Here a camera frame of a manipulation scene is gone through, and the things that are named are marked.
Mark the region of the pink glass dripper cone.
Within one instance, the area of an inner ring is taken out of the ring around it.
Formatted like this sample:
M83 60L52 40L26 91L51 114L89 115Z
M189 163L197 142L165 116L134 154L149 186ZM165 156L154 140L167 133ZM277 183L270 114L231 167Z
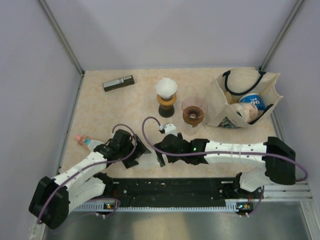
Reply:
M190 118L199 119L204 117L208 111L208 104L203 98L189 96L185 98L181 105L182 112Z

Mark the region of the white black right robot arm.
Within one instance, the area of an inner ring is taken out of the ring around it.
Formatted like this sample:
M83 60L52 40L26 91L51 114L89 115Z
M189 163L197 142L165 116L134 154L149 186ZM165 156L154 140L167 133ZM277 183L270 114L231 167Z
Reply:
M291 186L296 183L296 153L278 137L251 144L231 144L196 138L191 141L182 135L168 134L154 144L158 162L164 166L163 155L169 163L182 160L187 164L243 164L253 168L236 176L233 192L245 198L256 189L271 183Z

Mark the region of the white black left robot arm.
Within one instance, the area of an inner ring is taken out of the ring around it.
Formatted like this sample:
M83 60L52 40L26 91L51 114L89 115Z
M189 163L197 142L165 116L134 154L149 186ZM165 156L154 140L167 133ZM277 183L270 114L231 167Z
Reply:
M101 196L109 198L114 191L108 177L102 173L113 163L121 162L126 169L137 166L138 159L150 150L136 134L123 129L113 133L107 142L76 135L88 156L65 172L52 178L45 176L37 184L29 212L39 224L57 229L78 206Z

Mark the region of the white paper coffee filter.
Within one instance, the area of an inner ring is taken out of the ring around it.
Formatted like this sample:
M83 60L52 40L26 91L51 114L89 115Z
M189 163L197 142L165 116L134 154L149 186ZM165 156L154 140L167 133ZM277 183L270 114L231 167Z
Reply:
M154 168L154 167L159 167L159 162L157 159L157 155L155 153L148 153L148 154L143 154L139 159L138 159L138 167L139 168Z
M168 77L163 77L155 85L155 89L156 89L157 95L167 100L167 99L171 99L173 95L177 92L178 85L173 79Z

